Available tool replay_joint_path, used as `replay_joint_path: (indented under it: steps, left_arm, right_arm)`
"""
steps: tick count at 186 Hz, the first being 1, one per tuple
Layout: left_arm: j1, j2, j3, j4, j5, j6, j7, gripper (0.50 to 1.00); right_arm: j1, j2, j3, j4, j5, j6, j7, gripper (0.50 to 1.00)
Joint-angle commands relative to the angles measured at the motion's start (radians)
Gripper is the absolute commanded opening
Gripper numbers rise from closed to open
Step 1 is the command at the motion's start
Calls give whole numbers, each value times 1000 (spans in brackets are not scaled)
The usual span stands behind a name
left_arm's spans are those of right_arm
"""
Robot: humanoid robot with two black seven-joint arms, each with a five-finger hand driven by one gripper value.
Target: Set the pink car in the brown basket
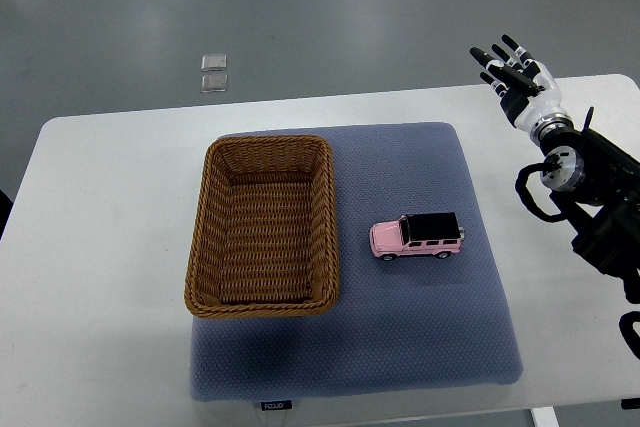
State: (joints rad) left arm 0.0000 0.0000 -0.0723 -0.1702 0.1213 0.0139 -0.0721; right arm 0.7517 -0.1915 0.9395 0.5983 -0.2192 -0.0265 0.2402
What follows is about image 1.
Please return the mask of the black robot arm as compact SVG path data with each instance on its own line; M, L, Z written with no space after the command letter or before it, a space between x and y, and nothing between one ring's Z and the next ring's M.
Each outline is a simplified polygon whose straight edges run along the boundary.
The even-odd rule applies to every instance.
M523 167L515 191L547 223L576 231L574 253L601 274L622 281L626 300L639 303L639 162L590 128L554 114L534 129L544 160Z

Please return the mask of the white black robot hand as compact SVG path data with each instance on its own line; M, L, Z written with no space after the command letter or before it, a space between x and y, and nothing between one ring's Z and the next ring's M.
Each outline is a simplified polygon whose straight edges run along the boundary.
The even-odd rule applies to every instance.
M556 129L574 127L562 108L562 94L548 68L519 42L507 34L500 44L486 52L469 50L480 65L480 78L499 97L500 107L509 123L528 134L540 146L543 138Z

